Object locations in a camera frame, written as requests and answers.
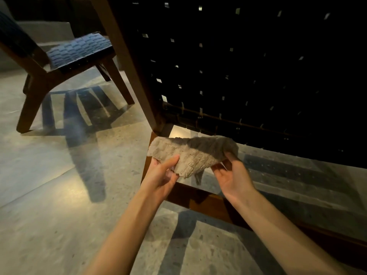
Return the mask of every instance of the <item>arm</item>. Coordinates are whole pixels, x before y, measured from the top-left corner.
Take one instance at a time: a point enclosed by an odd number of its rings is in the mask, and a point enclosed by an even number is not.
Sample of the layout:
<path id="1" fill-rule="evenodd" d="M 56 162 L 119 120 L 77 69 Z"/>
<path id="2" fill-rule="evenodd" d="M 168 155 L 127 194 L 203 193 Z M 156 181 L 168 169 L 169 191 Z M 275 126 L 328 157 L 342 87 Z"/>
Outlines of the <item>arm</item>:
<path id="1" fill-rule="evenodd" d="M 340 265 L 287 219 L 254 187 L 243 163 L 225 153 L 212 167 L 223 194 L 287 274 L 346 274 Z"/>
<path id="2" fill-rule="evenodd" d="M 158 207 L 171 192 L 178 175 L 169 170 L 178 156 L 166 162 L 152 158 L 139 191 L 84 275 L 129 274 Z"/>

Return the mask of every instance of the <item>chair backrest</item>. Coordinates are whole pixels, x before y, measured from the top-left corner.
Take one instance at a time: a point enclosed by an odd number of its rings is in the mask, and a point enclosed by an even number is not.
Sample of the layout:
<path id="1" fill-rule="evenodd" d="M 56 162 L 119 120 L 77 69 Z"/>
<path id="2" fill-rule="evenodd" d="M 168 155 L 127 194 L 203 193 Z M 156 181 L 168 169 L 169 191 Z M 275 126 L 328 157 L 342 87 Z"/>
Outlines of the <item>chair backrest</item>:
<path id="1" fill-rule="evenodd" d="M 117 55 L 124 41 L 144 91 L 163 105 L 168 121 L 259 148 L 367 167 L 359 155 L 365 112 L 356 103 L 361 85 L 351 30 L 360 24 L 342 4 L 108 2 L 118 28 L 105 28 Z"/>
<path id="2" fill-rule="evenodd" d="M 0 47 L 30 74 L 40 72 L 48 63 L 46 53 L 16 22 L 2 12 L 0 12 Z"/>

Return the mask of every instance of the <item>chair frame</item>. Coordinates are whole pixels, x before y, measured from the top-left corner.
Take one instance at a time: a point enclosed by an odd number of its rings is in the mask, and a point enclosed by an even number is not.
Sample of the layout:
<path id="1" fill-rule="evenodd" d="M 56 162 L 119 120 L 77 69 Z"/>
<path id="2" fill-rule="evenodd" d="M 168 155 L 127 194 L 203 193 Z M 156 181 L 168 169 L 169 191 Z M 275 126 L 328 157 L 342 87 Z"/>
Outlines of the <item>chair frame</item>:
<path id="1" fill-rule="evenodd" d="M 113 49 L 107 54 L 103 52 L 103 50 L 100 51 L 100 54 L 97 52 L 93 55 L 93 58 L 87 61 L 87 63 L 79 65 L 77 68 L 71 69 L 70 71 L 61 71 L 60 68 L 46 71 L 44 66 L 49 64 L 50 60 L 47 54 L 39 46 L 33 51 L 32 57 L 29 55 L 26 57 L 19 56 L 2 42 L 0 42 L 0 48 L 28 73 L 23 88 L 26 99 L 16 127 L 16 130 L 20 133 L 30 131 L 32 122 L 48 92 L 58 84 L 61 84 L 93 66 L 97 67 L 106 81 L 110 81 L 112 78 L 128 105 L 134 104 L 134 100 L 113 61 L 113 58 L 116 56 Z"/>
<path id="2" fill-rule="evenodd" d="M 157 136 L 168 137 L 173 124 L 169 123 L 161 113 L 162 105 L 152 98 L 152 93 L 139 68 L 139 64 L 126 45 L 123 33 L 125 23 L 118 21 L 118 16 L 115 15 L 114 10 L 111 8 L 109 0 L 92 0 L 92 4 L 109 35 L 126 76 L 153 130 L 149 145 Z M 146 157 L 142 180 L 146 175 L 151 159 L 151 157 Z M 233 206 L 219 195 L 182 183 L 176 183 L 166 200 L 251 230 L 250 226 L 242 219 Z M 367 262 L 365 261 L 367 242 L 311 226 L 298 220 L 291 221 L 338 261 L 367 271 Z"/>

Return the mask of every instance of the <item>beige fluffy cloth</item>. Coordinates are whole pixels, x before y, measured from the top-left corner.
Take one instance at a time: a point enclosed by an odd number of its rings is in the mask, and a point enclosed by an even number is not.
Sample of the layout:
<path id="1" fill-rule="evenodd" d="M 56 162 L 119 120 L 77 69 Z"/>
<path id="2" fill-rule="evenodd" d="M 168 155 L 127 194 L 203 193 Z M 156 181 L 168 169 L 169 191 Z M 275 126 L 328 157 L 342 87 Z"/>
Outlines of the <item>beige fluffy cloth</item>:
<path id="1" fill-rule="evenodd" d="M 180 158 L 174 172 L 187 178 L 195 175 L 196 183 L 200 184 L 204 169 L 226 159 L 224 151 L 238 155 L 238 146 L 231 138 L 222 136 L 195 138 L 157 137 L 150 144 L 148 156 L 163 162 L 174 154 Z"/>

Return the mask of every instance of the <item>wooden chair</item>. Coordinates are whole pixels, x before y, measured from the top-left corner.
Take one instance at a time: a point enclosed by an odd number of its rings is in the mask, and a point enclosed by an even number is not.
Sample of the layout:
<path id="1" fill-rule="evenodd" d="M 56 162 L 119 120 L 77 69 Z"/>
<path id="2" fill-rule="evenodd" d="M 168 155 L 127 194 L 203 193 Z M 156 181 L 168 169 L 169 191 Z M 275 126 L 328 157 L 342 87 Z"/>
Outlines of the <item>wooden chair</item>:
<path id="1" fill-rule="evenodd" d="M 58 84 L 96 66 L 103 78 L 113 82 L 128 104 L 134 101 L 116 68 L 111 42 L 99 33 L 88 34 L 44 52 L 8 16 L 0 12 L 0 47 L 24 68 L 28 75 L 23 92 L 26 95 L 16 130 L 28 132 L 46 96 Z M 50 71 L 44 66 L 50 64 Z"/>
<path id="2" fill-rule="evenodd" d="M 337 125 L 354 122 L 361 108 L 343 95 L 336 97 L 344 107 L 334 110 L 335 94 L 330 97 L 345 86 L 345 76 L 335 77 L 340 68 L 348 74 L 346 66 L 352 67 L 346 56 L 333 56 L 342 52 L 335 33 L 345 32 L 338 10 L 243 2 L 92 0 L 153 130 L 150 143 L 179 125 L 366 167 L 357 156 L 360 128 L 341 131 Z M 177 183 L 167 200 L 250 229 L 225 198 L 207 191 Z M 337 260 L 367 271 L 366 242 L 292 221 Z"/>

